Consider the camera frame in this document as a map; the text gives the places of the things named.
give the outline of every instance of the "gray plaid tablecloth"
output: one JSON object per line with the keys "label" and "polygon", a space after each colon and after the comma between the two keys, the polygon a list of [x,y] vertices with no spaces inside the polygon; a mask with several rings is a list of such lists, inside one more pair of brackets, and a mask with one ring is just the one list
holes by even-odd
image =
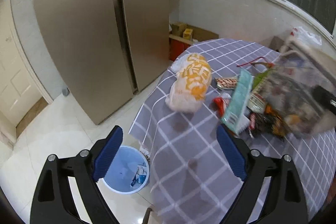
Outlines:
{"label": "gray plaid tablecloth", "polygon": [[[182,55],[190,52],[199,52],[206,58],[213,78],[237,75],[240,71],[237,64],[256,57],[265,56],[273,62],[279,55],[257,43],[232,39],[198,43]],[[264,69],[263,65],[248,68],[252,74]],[[129,133],[151,153],[151,193],[162,221],[165,224],[216,224],[224,217],[242,185],[216,140],[220,120],[211,101],[219,92],[213,81],[198,112],[173,112],[166,106],[165,98],[175,80],[174,73],[168,69],[140,108]],[[292,134],[284,141],[270,134],[253,140],[245,133],[241,137],[251,149],[258,149],[265,156],[292,156],[311,219],[323,205],[334,177],[335,131],[306,140]],[[265,179],[250,221],[258,218],[268,185],[269,179]]]}

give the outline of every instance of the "tablecloth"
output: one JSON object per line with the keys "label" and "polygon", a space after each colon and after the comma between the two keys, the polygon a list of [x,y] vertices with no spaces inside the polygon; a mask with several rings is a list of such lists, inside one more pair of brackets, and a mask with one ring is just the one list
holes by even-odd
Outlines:
{"label": "tablecloth", "polygon": [[[235,76],[240,71],[236,65],[256,57],[265,56],[273,62],[279,56],[258,43],[233,39],[201,42],[189,47],[181,56],[190,52],[201,53],[206,58],[213,78]],[[248,70],[255,75],[265,67],[250,66]],[[216,224],[224,217],[242,185],[216,140],[220,120],[212,99],[219,91],[213,81],[198,112],[174,112],[166,106],[165,98],[175,80],[168,68],[140,108],[129,133],[151,154],[150,187],[162,221],[165,224]],[[283,141],[270,134],[251,139],[246,133],[241,138],[251,149],[258,149],[265,156],[292,156],[311,219],[323,205],[334,177],[335,130],[311,139],[297,139],[292,134]],[[249,221],[258,218],[268,185],[266,178]]]}

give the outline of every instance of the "refrigerator door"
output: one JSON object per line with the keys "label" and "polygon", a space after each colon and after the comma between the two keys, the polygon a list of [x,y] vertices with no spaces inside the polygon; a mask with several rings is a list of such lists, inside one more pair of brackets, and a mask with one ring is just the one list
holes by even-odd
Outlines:
{"label": "refrigerator door", "polygon": [[73,96],[99,124],[133,95],[113,0],[33,0],[41,34]]}
{"label": "refrigerator door", "polygon": [[139,90],[169,65],[169,0],[123,0],[128,42]]}

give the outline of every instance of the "blue trash can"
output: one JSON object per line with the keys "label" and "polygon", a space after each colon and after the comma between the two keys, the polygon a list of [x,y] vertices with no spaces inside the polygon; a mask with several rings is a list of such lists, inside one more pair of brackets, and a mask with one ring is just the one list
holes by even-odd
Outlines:
{"label": "blue trash can", "polygon": [[[132,186],[139,165],[147,168],[147,176],[142,184],[133,183]],[[149,173],[149,164],[145,156],[134,147],[121,145],[103,178],[103,182],[116,193],[133,194],[145,187]]]}

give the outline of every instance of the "white plastic bag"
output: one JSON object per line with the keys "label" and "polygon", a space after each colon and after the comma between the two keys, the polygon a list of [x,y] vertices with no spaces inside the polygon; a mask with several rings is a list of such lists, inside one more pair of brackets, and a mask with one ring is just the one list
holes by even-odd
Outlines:
{"label": "white plastic bag", "polygon": [[293,28],[291,35],[308,46],[321,48],[322,39],[319,35],[307,32],[303,27]]}
{"label": "white plastic bag", "polygon": [[167,106],[174,111],[196,112],[202,107],[211,83],[211,69],[199,53],[184,55],[171,65],[177,80],[166,98]]}

